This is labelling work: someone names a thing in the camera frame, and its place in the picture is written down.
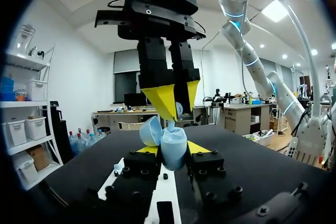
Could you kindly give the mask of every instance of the computer monitor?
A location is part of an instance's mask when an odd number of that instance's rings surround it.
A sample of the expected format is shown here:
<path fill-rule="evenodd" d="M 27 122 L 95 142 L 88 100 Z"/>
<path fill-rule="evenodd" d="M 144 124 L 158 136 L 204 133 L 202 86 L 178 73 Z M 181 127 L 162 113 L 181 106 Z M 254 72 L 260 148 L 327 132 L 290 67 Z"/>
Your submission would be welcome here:
<path fill-rule="evenodd" d="M 146 106 L 147 100 L 144 93 L 124 94 L 124 101 L 127 106 Z"/>
<path fill-rule="evenodd" d="M 146 97 L 147 100 L 147 105 L 152 105 L 151 101 L 148 99 L 148 97 Z"/>

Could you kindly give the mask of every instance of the glass jar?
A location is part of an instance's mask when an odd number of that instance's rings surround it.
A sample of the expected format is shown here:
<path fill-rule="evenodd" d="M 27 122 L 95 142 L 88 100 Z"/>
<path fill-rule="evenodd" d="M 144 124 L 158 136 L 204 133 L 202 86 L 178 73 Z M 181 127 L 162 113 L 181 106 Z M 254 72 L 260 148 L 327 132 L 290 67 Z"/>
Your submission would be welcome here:
<path fill-rule="evenodd" d="M 34 33 L 35 29 L 31 25 L 22 25 L 14 44 L 15 50 L 26 53 L 29 50 L 29 44 L 32 41 Z"/>

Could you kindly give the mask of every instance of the yellow bracket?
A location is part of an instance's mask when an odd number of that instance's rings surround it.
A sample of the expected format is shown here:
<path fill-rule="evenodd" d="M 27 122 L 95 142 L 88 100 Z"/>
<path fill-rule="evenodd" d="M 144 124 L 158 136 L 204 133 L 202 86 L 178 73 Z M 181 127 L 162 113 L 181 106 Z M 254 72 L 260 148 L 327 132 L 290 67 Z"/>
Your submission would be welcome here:
<path fill-rule="evenodd" d="M 188 141 L 188 147 L 189 147 L 189 152 L 190 152 L 190 155 L 192 154 L 196 154 L 197 152 L 211 152 L 209 150 L 207 150 L 206 148 L 203 148 L 191 141 Z"/>
<path fill-rule="evenodd" d="M 188 94 L 189 94 L 189 103 L 190 103 L 190 111 L 193 111 L 194 109 L 194 103 L 195 103 L 195 97 L 196 97 L 196 91 L 199 81 L 190 81 L 187 82 L 188 86 Z"/>
<path fill-rule="evenodd" d="M 158 154 L 157 153 L 158 149 L 159 149 L 159 147 L 157 147 L 157 146 L 156 147 L 146 146 L 145 148 L 142 148 L 142 149 L 140 149 L 140 150 L 138 150 L 136 152 L 143 152 L 143 153 L 150 152 L 150 153 L 154 153 L 155 156 L 156 156 Z"/>
<path fill-rule="evenodd" d="M 141 89 L 162 117 L 168 121 L 177 121 L 174 84 Z"/>

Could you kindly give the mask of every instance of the blue storage box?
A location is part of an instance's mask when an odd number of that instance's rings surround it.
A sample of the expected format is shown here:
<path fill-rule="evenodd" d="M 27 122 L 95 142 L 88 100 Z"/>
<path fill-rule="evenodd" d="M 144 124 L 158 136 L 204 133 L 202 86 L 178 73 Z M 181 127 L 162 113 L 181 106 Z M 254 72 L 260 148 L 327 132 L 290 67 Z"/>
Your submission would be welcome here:
<path fill-rule="evenodd" d="M 15 102 L 16 97 L 14 92 L 4 93 L 1 92 L 1 100 L 4 102 Z"/>
<path fill-rule="evenodd" d="M 8 77 L 3 77 L 1 81 L 1 87 L 2 86 L 12 86 L 14 87 L 14 81 Z"/>
<path fill-rule="evenodd" d="M 13 93 L 13 86 L 2 86 L 1 93 Z"/>
<path fill-rule="evenodd" d="M 252 101 L 252 104 L 261 104 L 261 101 Z"/>

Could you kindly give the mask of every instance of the ceiling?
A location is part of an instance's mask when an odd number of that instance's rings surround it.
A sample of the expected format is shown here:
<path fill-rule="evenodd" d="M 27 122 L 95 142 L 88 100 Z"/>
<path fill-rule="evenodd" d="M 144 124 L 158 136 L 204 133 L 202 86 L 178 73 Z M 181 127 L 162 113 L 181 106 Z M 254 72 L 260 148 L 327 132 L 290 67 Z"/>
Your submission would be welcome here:
<path fill-rule="evenodd" d="M 97 10 L 109 9 L 107 3 L 111 0 L 44 0 L 70 25 L 80 36 L 104 53 L 122 51 L 136 48 L 136 41 L 123 40 L 118 37 L 116 26 L 100 26 L 94 28 L 94 19 Z M 272 0 L 249 0 L 247 17 L 253 26 L 244 38 L 255 47 L 261 58 L 271 60 L 281 65 L 290 67 L 300 63 L 302 68 L 307 67 L 304 61 L 304 51 L 301 40 L 292 25 L 289 17 L 274 23 L 260 11 Z M 296 15 L 300 19 L 311 47 L 318 51 L 314 56 L 316 62 L 329 59 L 332 52 L 331 44 L 336 42 L 336 36 L 331 30 L 326 15 L 319 0 L 288 0 Z M 199 11 L 193 18 L 206 29 L 207 38 L 196 41 L 190 40 L 194 49 L 202 49 L 219 29 L 226 23 L 218 0 L 197 0 Z M 210 50 L 214 45 L 229 45 L 228 41 L 219 34 L 205 50 Z"/>

